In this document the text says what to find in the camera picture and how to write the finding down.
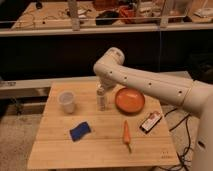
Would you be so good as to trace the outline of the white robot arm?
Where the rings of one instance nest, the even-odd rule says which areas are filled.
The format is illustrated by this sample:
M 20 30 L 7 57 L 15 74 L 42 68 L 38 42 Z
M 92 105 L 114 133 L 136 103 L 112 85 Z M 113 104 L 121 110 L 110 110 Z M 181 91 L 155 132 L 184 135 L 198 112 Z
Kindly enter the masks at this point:
M 146 95 L 194 114 L 200 119 L 191 171 L 213 171 L 213 85 L 200 81 L 137 70 L 123 65 L 125 56 L 109 48 L 93 66 L 105 90 L 117 84 L 134 88 Z

